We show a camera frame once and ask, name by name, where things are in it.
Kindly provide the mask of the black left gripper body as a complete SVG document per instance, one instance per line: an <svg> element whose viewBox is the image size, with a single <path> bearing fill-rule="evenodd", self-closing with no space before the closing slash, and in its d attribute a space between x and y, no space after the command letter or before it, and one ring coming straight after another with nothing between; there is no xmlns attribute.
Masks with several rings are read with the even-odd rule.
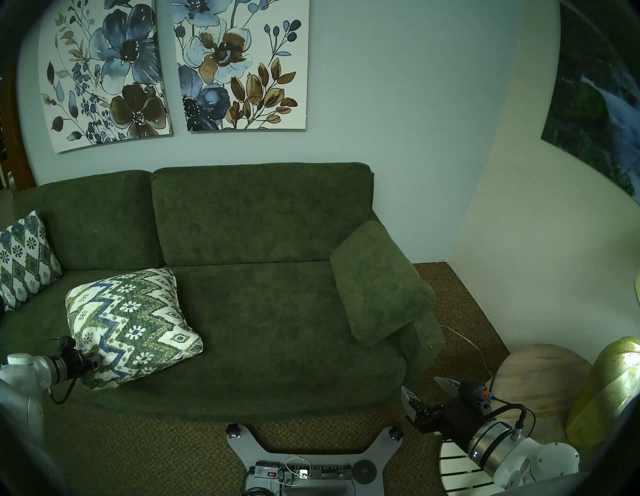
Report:
<svg viewBox="0 0 640 496"><path fill-rule="evenodd" d="M99 354L95 351L79 351L72 337L60 338L60 360L63 364L61 371L64 371L65 376L63 381L82 378L99 368Z"/></svg>

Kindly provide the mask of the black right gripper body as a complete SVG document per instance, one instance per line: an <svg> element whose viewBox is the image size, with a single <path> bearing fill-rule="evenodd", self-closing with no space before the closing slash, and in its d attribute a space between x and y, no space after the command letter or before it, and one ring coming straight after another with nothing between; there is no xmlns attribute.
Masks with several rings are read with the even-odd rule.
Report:
<svg viewBox="0 0 640 496"><path fill-rule="evenodd" d="M462 397L449 399L446 403L425 403L424 413L408 418L409 423L420 433L439 432L450 440L472 440L483 426L483 415L470 406Z"/></svg>

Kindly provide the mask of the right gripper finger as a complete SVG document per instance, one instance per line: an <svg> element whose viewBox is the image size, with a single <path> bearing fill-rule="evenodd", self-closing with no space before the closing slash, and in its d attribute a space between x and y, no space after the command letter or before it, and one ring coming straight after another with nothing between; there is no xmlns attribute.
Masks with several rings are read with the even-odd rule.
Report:
<svg viewBox="0 0 640 496"><path fill-rule="evenodd" d="M425 403L404 385L401 385L401 403L408 418L416 418L424 413Z"/></svg>
<svg viewBox="0 0 640 496"><path fill-rule="evenodd" d="M435 376L434 382L451 398L460 398L460 381Z"/></svg>

